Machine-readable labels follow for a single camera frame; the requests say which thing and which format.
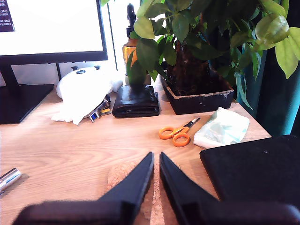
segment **silver lipstick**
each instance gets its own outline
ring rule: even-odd
[[[20,179],[21,176],[21,172],[14,168],[11,171],[4,174],[2,177],[0,177],[0,194],[2,194],[6,188],[11,186],[18,179]]]

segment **curtain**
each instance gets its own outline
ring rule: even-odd
[[[300,27],[299,0],[290,0],[287,20],[290,27]],[[265,51],[259,76],[255,81],[252,68],[245,70],[246,97],[253,110],[239,103],[270,135],[300,134],[300,64],[287,80],[279,67],[275,48]]]

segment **desk surface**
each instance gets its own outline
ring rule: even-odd
[[[183,148],[158,137],[166,125],[180,126],[197,116],[189,131],[193,136],[213,112],[175,115],[159,82],[161,114],[156,117],[117,119],[107,115],[91,123],[54,122],[61,99],[52,91],[21,124],[0,125],[1,175],[18,168],[24,176],[1,196],[1,224],[13,222],[23,207],[45,200],[96,200],[106,192],[108,172],[122,162],[139,162],[149,151],[167,156],[197,184],[216,196],[199,158],[200,147]],[[238,104],[231,109],[250,118],[243,141],[270,135]]]

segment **wall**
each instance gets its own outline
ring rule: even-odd
[[[128,41],[126,36],[126,27],[129,22],[127,20],[127,4],[132,3],[137,11],[139,6],[139,0],[111,0],[110,14],[112,21],[113,39],[115,42],[116,58],[118,71],[125,73],[125,65],[122,56],[122,46]],[[113,41],[111,36],[111,29],[109,24],[107,6],[102,7],[102,18],[105,32],[106,47],[108,51],[108,60],[99,62],[77,62],[77,63],[60,63],[60,70],[62,76],[71,72],[72,66],[78,66],[79,68],[92,67],[94,65],[100,65],[102,68],[106,68],[109,71],[115,72],[115,59],[113,54]],[[12,66],[15,76],[19,83],[25,84],[47,84],[58,83],[58,74],[55,64],[39,64],[39,65],[17,65]],[[5,82],[0,76],[0,86],[4,86]]]

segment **black notebook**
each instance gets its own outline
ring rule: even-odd
[[[221,201],[276,201],[300,209],[300,140],[292,135],[200,152]]]

